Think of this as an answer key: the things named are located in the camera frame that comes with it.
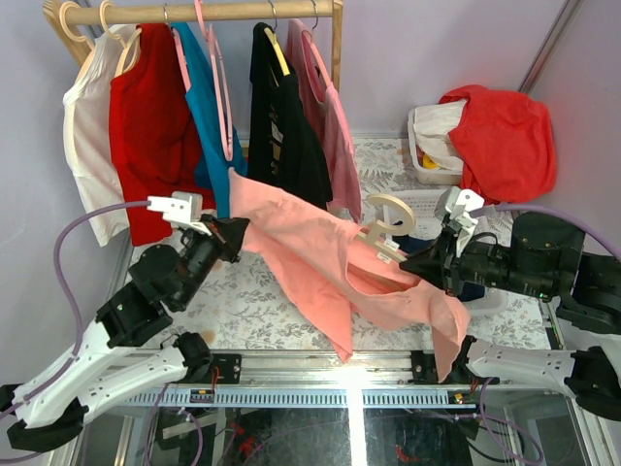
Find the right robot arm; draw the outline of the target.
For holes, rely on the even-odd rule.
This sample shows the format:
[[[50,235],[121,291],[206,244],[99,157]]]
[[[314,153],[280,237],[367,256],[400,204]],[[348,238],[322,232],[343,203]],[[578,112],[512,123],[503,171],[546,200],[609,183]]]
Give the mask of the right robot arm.
[[[457,246],[448,221],[440,236],[408,255],[400,267],[457,297],[469,285],[554,304],[559,320],[591,335],[587,349],[525,349],[479,337],[463,340],[449,367],[480,381],[510,381],[547,388],[583,410],[620,418],[620,260],[584,249],[586,230],[536,212],[518,216],[504,246],[490,232]]]

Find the salmon pink t-shirt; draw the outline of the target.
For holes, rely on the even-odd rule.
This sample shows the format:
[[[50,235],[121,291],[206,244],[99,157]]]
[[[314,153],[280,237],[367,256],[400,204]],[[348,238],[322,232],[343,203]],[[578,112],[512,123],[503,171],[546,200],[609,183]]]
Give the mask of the salmon pink t-shirt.
[[[447,378],[471,320],[458,299],[378,258],[355,222],[235,171],[229,183],[231,215],[249,221],[243,249],[263,258],[341,361],[353,355],[353,314],[384,330],[422,323],[432,330],[438,378]]]

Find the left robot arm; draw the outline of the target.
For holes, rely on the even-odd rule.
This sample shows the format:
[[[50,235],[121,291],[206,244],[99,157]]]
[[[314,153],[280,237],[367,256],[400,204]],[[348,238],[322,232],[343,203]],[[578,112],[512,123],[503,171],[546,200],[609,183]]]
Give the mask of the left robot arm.
[[[112,372],[169,327],[187,309],[219,260],[235,263],[249,221],[202,216],[183,230],[182,250],[155,245],[131,266],[130,282],[96,313],[79,351],[68,350],[49,372],[30,383],[1,388],[1,410],[15,416],[7,436],[13,449],[43,453],[74,438],[98,416],[125,400],[165,383],[209,381],[212,353],[197,333],[184,332],[156,354]],[[58,379],[51,374],[64,368]]]

